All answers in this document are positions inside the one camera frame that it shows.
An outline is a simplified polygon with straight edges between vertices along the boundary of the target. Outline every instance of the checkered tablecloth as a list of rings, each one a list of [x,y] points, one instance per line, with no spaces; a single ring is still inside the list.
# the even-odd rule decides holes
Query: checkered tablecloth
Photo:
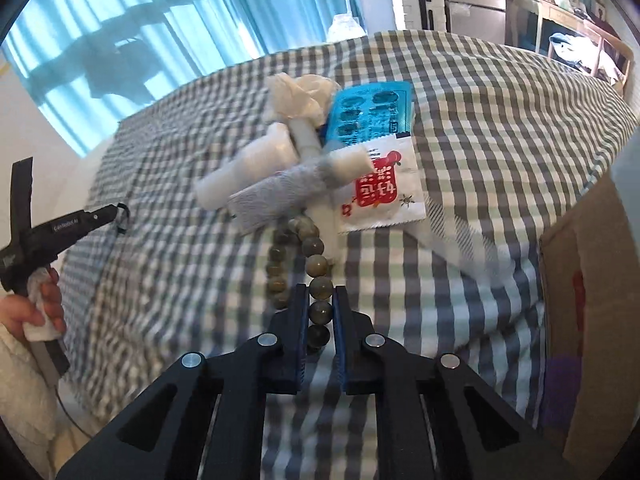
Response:
[[[438,32],[388,32],[282,52],[198,79],[120,125],[89,206],[125,202],[127,235],[103,228],[67,255],[70,376],[94,415],[116,415],[180,354],[229,352],[272,310],[272,228],[241,237],[194,183],[266,129],[265,78],[316,73],[343,87],[414,86],[423,189],[515,262],[489,288],[402,228],[349,234],[334,268],[352,306],[411,352],[455,351],[535,423],[544,362],[536,241],[611,164],[635,126],[602,81],[530,52]],[[290,282],[304,280],[292,246]],[[296,397],[271,396],[267,479],[373,478],[373,399],[340,394],[329,345]]]

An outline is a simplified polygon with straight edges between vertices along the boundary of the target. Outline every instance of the teal curtain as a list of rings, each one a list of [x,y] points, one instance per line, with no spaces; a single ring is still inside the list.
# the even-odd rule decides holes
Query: teal curtain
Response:
[[[344,12],[345,0],[30,0],[2,50],[85,155],[118,121],[194,78],[322,43]]]

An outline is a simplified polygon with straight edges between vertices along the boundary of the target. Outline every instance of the white bottle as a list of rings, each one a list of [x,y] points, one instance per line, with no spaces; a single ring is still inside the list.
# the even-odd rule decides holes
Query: white bottle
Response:
[[[299,161],[286,124],[272,123],[264,136],[243,146],[234,160],[196,183],[198,205],[209,211],[224,207],[234,193]]]

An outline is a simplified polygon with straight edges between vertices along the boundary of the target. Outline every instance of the refrigerator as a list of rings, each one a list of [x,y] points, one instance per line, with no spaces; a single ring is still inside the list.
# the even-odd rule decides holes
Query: refrigerator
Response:
[[[506,0],[446,0],[449,31],[504,44]]]

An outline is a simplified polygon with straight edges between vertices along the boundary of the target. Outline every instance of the silver screw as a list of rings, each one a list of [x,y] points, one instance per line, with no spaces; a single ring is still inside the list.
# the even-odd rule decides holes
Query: silver screw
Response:
[[[380,348],[385,343],[385,337],[380,334],[369,334],[364,342],[373,348]]]
[[[195,368],[202,362],[202,357],[200,357],[200,354],[191,352],[190,354],[183,355],[180,362],[185,368]]]
[[[278,342],[278,336],[275,334],[271,334],[267,332],[266,334],[262,334],[258,338],[258,345],[260,346],[273,346]]]
[[[460,358],[455,354],[444,354],[440,358],[440,363],[445,368],[451,368],[453,370],[453,368],[460,366]]]

